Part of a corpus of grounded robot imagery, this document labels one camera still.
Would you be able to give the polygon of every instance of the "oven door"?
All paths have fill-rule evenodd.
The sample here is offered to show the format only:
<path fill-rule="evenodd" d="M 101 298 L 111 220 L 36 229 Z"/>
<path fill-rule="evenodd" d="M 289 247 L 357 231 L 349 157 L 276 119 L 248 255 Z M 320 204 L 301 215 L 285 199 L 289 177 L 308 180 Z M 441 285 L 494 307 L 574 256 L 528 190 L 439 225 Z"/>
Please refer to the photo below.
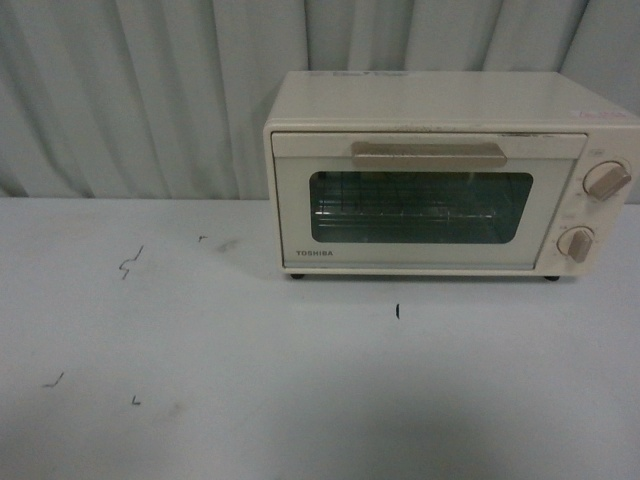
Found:
<path fill-rule="evenodd" d="M 533 270 L 585 142 L 273 133 L 283 267 Z"/>

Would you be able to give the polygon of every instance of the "control knob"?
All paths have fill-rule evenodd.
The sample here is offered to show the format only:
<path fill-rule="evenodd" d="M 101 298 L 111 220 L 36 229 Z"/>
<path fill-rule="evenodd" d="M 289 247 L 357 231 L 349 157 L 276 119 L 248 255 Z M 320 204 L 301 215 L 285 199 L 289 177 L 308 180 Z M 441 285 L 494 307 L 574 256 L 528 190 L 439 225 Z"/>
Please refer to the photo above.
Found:
<path fill-rule="evenodd" d="M 571 257 L 576 263 L 582 263 L 587 259 L 591 245 L 593 245 L 593 231 L 587 227 L 567 230 L 558 240 L 560 253 Z"/>
<path fill-rule="evenodd" d="M 592 168 L 584 178 L 584 190 L 589 196 L 605 201 L 631 181 L 627 169 L 618 162 L 604 162 Z"/>

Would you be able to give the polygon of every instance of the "glass window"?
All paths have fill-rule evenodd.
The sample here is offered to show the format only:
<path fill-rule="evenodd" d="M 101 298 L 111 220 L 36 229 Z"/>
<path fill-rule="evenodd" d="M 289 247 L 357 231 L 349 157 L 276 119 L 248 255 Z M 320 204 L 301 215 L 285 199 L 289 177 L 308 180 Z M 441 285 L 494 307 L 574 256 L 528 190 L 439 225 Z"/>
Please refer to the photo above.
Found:
<path fill-rule="evenodd" d="M 528 173 L 317 172 L 311 233 L 318 242 L 508 243 L 532 184 Z"/>

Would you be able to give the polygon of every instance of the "oven top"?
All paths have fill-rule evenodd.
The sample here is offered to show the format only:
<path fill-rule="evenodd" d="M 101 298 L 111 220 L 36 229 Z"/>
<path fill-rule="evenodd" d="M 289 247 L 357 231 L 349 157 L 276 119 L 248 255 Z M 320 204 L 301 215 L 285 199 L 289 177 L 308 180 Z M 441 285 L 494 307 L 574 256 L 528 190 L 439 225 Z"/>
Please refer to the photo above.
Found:
<path fill-rule="evenodd" d="M 557 73 L 290 72 L 284 85 L 267 124 L 272 131 L 640 126 L 632 113 Z"/>

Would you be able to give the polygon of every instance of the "beige handle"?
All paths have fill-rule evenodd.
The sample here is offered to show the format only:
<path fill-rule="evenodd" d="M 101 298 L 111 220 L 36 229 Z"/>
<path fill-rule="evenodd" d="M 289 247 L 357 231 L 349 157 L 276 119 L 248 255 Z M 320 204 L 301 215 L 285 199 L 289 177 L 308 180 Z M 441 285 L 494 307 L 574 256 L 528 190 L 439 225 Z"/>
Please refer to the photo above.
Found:
<path fill-rule="evenodd" d="M 507 157 L 495 143 L 392 144 L 356 142 L 353 163 L 365 168 L 497 168 Z"/>

